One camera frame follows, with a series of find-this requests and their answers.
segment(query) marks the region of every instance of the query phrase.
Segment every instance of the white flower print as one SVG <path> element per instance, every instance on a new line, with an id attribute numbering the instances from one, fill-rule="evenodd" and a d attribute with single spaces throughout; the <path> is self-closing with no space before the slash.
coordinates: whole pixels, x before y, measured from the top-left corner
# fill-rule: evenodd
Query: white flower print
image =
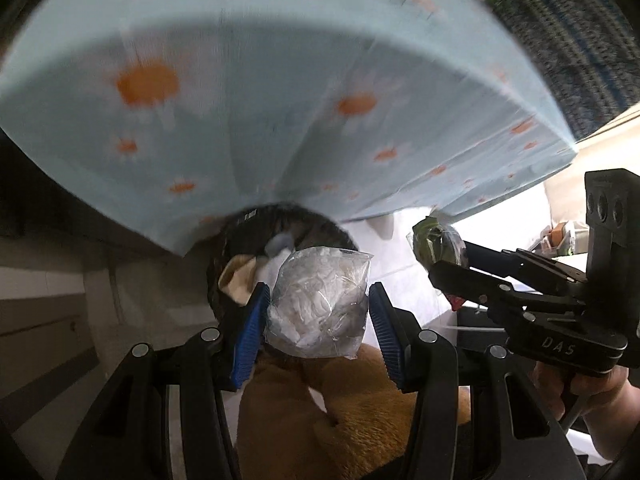
<path id="1" fill-rule="evenodd" d="M 366 155 L 366 164 L 376 168 L 384 168 L 403 160 L 412 152 L 412 144 L 409 142 L 394 142 L 389 140 L 386 144 L 378 146 Z"/>
<path id="2" fill-rule="evenodd" d="M 211 190 L 210 179 L 201 176 L 177 175 L 158 190 L 166 203 L 188 200 Z"/>
<path id="3" fill-rule="evenodd" d="M 345 135 L 380 129 L 393 111 L 404 107 L 408 95 L 404 80 L 379 76 L 375 71 L 354 72 L 329 84 L 316 113 L 316 120 L 339 127 Z"/>
<path id="4" fill-rule="evenodd" d="M 125 130 L 112 135 L 106 145 L 108 159 L 120 163 L 137 162 L 152 156 L 153 144 L 151 135 L 145 131 Z"/>
<path id="5" fill-rule="evenodd" d="M 213 36 L 171 43 L 161 36 L 124 36 L 124 48 L 84 57 L 81 91 L 102 99 L 107 114 L 128 123 L 149 124 L 158 117 L 175 127 L 175 109 L 204 117 L 219 102 L 222 51 Z"/>

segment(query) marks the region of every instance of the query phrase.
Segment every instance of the blue gripper pad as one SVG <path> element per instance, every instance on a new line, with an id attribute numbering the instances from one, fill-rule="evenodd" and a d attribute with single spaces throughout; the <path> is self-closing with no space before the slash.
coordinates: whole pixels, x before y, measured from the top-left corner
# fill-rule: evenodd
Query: blue gripper pad
<path id="1" fill-rule="evenodd" d="M 230 380 L 236 388 L 241 388 L 242 384 L 251 375 L 255 358 L 260 349 L 262 333 L 266 322 L 267 307 L 271 302 L 269 287 L 264 283 L 258 283 L 249 303 L 244 307 L 251 312 L 244 322 L 244 327 L 238 333 L 234 348 L 234 366 L 231 370 Z"/>
<path id="2" fill-rule="evenodd" d="M 398 389 L 404 390 L 409 379 L 405 359 L 410 342 L 420 332 L 420 325 L 411 312 L 394 308 L 380 282 L 369 287 L 369 315 L 386 372 Z"/>
<path id="3" fill-rule="evenodd" d="M 403 348 L 391 321 L 393 306 L 386 295 L 385 287 L 377 282 L 369 287 L 369 315 L 376 338 L 380 345 L 382 357 L 385 360 L 386 373 L 398 388 L 404 385 Z"/>

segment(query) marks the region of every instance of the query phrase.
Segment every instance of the clear plastic bag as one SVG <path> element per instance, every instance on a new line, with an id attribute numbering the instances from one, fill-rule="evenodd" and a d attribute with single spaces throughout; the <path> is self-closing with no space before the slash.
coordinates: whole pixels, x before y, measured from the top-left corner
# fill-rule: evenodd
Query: clear plastic bag
<path id="1" fill-rule="evenodd" d="M 266 339 L 296 357 L 354 358 L 364 336 L 371 254 L 311 247 L 282 264 Z"/>
<path id="2" fill-rule="evenodd" d="M 435 262 L 441 260 L 461 267 L 469 266 L 466 245 L 458 231 L 448 224 L 441 224 L 437 218 L 427 216 L 414 225 L 413 233 L 407 235 L 409 245 L 414 250 L 415 259 L 429 272 Z M 455 312 L 465 300 L 451 294 L 444 294 Z"/>

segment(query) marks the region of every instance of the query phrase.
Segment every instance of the finger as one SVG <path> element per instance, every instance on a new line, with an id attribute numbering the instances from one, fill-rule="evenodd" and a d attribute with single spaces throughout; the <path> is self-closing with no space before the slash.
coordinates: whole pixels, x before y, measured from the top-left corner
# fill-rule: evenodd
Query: finger
<path id="1" fill-rule="evenodd" d="M 545 397 L 560 397 L 564 390 L 562 372 L 555 366 L 537 363 L 534 375 L 539 384 L 539 390 Z"/>
<path id="2" fill-rule="evenodd" d="M 571 382 L 571 393 L 578 396 L 595 396 L 604 392 L 617 391 L 622 388 L 628 375 L 629 370 L 622 366 L 615 366 L 606 376 L 600 378 L 576 375 Z"/>
<path id="3" fill-rule="evenodd" d="M 609 390 L 608 392 L 602 392 L 600 394 L 592 396 L 589 399 L 589 402 L 587 402 L 587 405 L 583 413 L 589 413 L 592 410 L 596 410 L 604 406 L 612 405 L 612 403 L 615 402 L 619 394 L 620 394 L 620 389 L 616 388 L 613 390 Z"/>
<path id="4" fill-rule="evenodd" d="M 556 420 L 560 420 L 564 415 L 564 402 L 562 402 L 559 397 L 555 397 L 546 402 L 546 406 L 549 408 L 551 415 L 554 416 Z"/>

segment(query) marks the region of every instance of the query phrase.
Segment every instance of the brown plush toy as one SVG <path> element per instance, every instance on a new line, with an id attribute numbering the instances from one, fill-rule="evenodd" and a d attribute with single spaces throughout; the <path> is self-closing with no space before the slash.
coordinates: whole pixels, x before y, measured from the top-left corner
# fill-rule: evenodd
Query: brown plush toy
<path id="1" fill-rule="evenodd" d="M 324 399 L 326 412 L 309 387 Z M 460 390 L 458 423 L 470 420 Z M 401 456 L 415 394 L 389 380 L 377 348 L 357 359 L 296 359 L 262 352 L 240 403 L 242 480 L 357 480 Z"/>

